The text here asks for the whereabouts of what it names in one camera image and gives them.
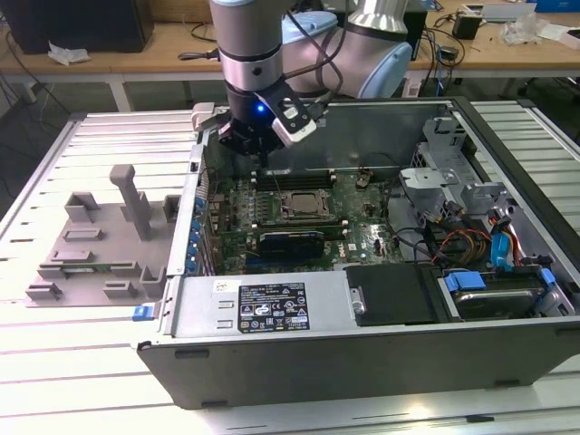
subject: wooden table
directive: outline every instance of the wooden table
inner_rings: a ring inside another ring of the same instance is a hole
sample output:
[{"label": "wooden table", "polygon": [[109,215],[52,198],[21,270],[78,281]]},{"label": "wooden table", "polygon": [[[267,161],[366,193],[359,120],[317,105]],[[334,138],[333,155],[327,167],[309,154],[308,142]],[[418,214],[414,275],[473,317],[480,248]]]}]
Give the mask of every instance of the wooden table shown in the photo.
[{"label": "wooden table", "polygon": [[[463,0],[443,0],[445,10],[429,13],[428,24],[444,14],[458,9]],[[541,14],[553,24],[580,25],[580,14]],[[450,32],[452,23],[441,30]],[[507,46],[499,38],[500,24],[486,24],[474,41],[466,41],[464,61],[453,72],[454,77],[518,78],[565,77],[580,75],[580,51],[574,51],[555,41]],[[0,38],[0,53],[6,51]],[[438,43],[453,45],[445,35],[438,35]],[[205,52],[214,48],[212,43],[192,39],[183,24],[157,23],[153,36],[142,53],[91,53],[92,60],[63,66],[44,54],[24,55],[26,67],[41,82],[106,82],[110,85],[119,111],[130,111],[127,82],[222,80],[217,62],[198,60],[182,62],[183,52]],[[430,51],[423,42],[418,59],[411,63],[406,75],[405,96],[416,96],[430,66]],[[5,55],[0,59],[0,71],[12,83],[32,82],[15,59]]]},{"label": "wooden table", "polygon": [[[500,3],[501,0],[484,0],[478,3]],[[446,14],[457,11],[466,2],[463,0],[443,0],[445,9],[432,12],[427,16],[427,24]],[[552,24],[580,26],[580,14],[538,14]],[[499,36],[503,24],[485,24],[478,30],[473,41],[462,41],[465,46],[465,59],[453,71],[454,77],[463,78],[528,78],[528,77],[566,77],[580,74],[580,51],[565,45],[543,39],[541,43],[526,43],[509,46]],[[440,29],[451,33],[453,23],[446,23]],[[444,34],[437,34],[436,42],[459,47]],[[423,41],[420,53],[411,64],[405,83],[405,96],[417,96],[421,82],[430,67],[430,48]]]}]

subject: metal slotted surface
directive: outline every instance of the metal slotted surface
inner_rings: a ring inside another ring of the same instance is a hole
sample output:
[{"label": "metal slotted surface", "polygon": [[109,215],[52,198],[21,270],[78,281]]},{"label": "metal slotted surface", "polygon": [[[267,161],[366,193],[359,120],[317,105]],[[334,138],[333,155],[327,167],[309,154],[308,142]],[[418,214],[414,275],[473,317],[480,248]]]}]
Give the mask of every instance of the metal slotted surface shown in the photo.
[{"label": "metal slotted surface", "polygon": [[[27,283],[23,276],[34,273],[36,258],[44,258],[60,232],[66,219],[62,205],[68,195],[79,186],[88,186],[96,190],[100,202],[121,201],[106,182],[110,165],[118,162],[115,156],[136,164],[136,182],[151,199],[180,193],[179,177],[187,169],[186,142],[191,131],[180,131],[182,140],[175,140],[174,130],[163,129],[164,124],[185,124],[188,118],[188,112],[178,111],[93,115],[70,123],[41,165],[44,168],[35,173],[0,224],[0,253],[5,259],[0,261],[1,434],[102,435],[137,428],[150,433],[187,428],[196,435],[298,430],[484,435],[580,430],[580,357],[531,387],[184,411],[172,404],[131,349],[130,343],[151,337],[157,326],[132,322],[131,308],[25,308],[19,302]],[[98,142],[123,143],[111,146],[123,153],[99,154],[103,147],[87,141],[90,135],[78,141],[81,129],[96,124],[102,126]],[[103,133],[121,125],[131,126],[133,133]],[[131,135],[142,136],[141,125],[148,126],[150,139],[131,142]],[[123,140],[115,142],[113,137],[121,135]],[[170,145],[159,151],[152,150],[151,143]],[[467,423],[466,416],[474,414],[495,420]]]},{"label": "metal slotted surface", "polygon": [[[538,109],[515,101],[473,103],[532,180],[580,234],[580,154],[577,146]],[[492,181],[498,174],[478,152]]]}]

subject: black box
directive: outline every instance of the black box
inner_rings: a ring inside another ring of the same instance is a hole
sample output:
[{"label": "black box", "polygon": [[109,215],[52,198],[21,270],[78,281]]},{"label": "black box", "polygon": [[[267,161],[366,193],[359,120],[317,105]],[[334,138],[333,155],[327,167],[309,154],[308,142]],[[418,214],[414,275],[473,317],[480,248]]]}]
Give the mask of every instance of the black box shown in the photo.
[{"label": "black box", "polygon": [[[338,17],[338,24],[344,25],[344,0],[323,0],[324,10],[334,13]],[[350,11],[354,12],[356,5],[351,2]],[[411,59],[417,59],[419,46],[421,45],[421,35],[427,20],[427,9],[420,0],[409,0],[407,10],[403,17],[403,22],[407,26],[407,42],[413,49]]]},{"label": "black box", "polygon": [[48,42],[89,52],[141,52],[153,33],[149,0],[0,0],[14,40],[27,54]]},{"label": "black box", "polygon": [[453,36],[457,39],[475,39],[482,19],[483,17],[480,15],[457,14],[453,25]]}]

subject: small gray component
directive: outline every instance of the small gray component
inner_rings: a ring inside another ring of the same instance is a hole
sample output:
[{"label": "small gray component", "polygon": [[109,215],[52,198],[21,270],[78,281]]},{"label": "small gray component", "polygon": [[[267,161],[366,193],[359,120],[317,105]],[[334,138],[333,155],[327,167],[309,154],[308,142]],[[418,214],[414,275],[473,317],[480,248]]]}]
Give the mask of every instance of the small gray component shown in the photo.
[{"label": "small gray component", "polygon": [[92,260],[91,251],[53,251],[50,261],[63,263],[87,263]]},{"label": "small gray component", "polygon": [[149,203],[141,202],[140,195],[135,188],[135,183],[133,183],[134,177],[135,168],[133,165],[115,165],[109,175],[111,183],[119,188],[123,196],[123,201],[125,201],[125,206],[127,207],[127,211],[137,230],[139,238],[141,240],[147,240],[151,230],[149,220],[147,219]]},{"label": "small gray component", "polygon": [[90,242],[102,239],[100,228],[74,229],[63,235],[67,242]]},{"label": "small gray component", "polygon": [[133,261],[128,262],[126,266],[111,266],[111,272],[118,278],[130,278],[134,276],[140,276],[141,268],[139,263]]},{"label": "small gray component", "polygon": [[89,211],[98,208],[99,206],[90,192],[74,192],[64,205],[64,209],[72,222],[91,223],[92,220]]},{"label": "small gray component", "polygon": [[40,301],[47,299],[56,300],[62,294],[62,292],[59,290],[55,283],[42,282],[31,284],[28,287],[28,290],[26,290],[26,294],[33,301]]},{"label": "small gray component", "polygon": [[102,291],[110,299],[137,296],[137,290],[131,281],[105,281],[105,287],[102,288]]},{"label": "small gray component", "polygon": [[63,268],[60,266],[55,267],[39,267],[38,275],[40,275],[43,279],[66,279],[66,274],[63,271]]},{"label": "small gray component", "polygon": [[163,296],[163,290],[165,290],[165,282],[167,281],[167,268],[162,267],[159,272],[159,276],[154,277],[148,267],[143,269],[141,274],[140,283],[143,285],[143,289],[148,297],[160,298]]}]

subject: white label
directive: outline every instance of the white label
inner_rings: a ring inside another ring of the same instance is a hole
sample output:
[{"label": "white label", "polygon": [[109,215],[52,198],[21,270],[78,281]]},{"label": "white label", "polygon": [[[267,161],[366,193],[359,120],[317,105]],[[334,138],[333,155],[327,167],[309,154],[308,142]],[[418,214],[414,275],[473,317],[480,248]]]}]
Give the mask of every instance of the white label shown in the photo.
[{"label": "white label", "polygon": [[298,116],[298,109],[292,106],[290,109],[284,112],[284,115],[286,116],[287,119],[292,120],[293,118]]},{"label": "white label", "polygon": [[63,269],[63,272],[65,274],[94,274],[94,269],[91,269],[89,267],[80,267],[80,268],[74,268],[71,267],[70,269]]},{"label": "white label", "polygon": [[239,279],[218,279],[214,281],[214,292],[215,293],[225,293],[225,292],[237,292],[237,289],[242,285],[242,281]]}]

